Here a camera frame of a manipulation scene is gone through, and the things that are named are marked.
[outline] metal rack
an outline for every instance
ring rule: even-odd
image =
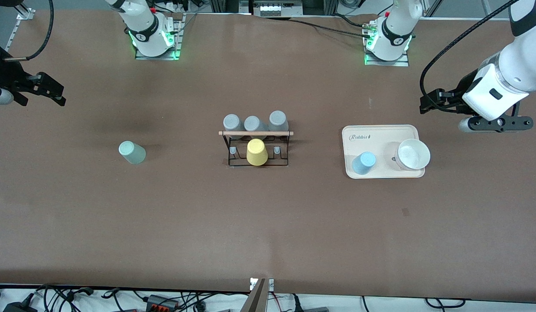
[[[289,141],[294,135],[292,131],[220,131],[219,136],[224,138],[227,147],[228,166],[252,166],[247,161],[247,144],[251,137],[266,136],[264,144],[268,152],[268,161],[262,166],[288,166]]]

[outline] white cup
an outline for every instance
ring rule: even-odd
[[[428,165],[430,158],[429,148],[416,139],[404,140],[395,153],[395,162],[404,170],[420,170]]]

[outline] white tray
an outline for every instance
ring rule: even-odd
[[[341,133],[347,175],[353,179],[420,178],[425,170],[409,171],[393,160],[399,144],[406,139],[418,139],[418,130],[410,124],[382,126],[346,126]],[[365,175],[353,171],[353,159],[363,152],[373,152],[375,165]]]

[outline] brown table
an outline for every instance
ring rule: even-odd
[[[473,23],[421,21],[411,66],[393,68],[363,65],[358,38],[201,15],[179,61],[149,62],[116,13],[57,12],[24,67],[63,83],[66,106],[0,107],[0,282],[246,291],[265,276],[284,293],[536,300],[536,125],[464,134],[460,115],[418,113],[423,67]],[[23,22],[10,52],[32,53],[47,25],[44,12]],[[507,22],[484,25],[428,91],[511,39]],[[275,109],[296,134],[290,166],[225,166],[224,116]],[[521,113],[536,124],[536,93]],[[426,175],[348,178],[351,124],[416,126]],[[145,146],[143,164],[118,154],[123,140]]]

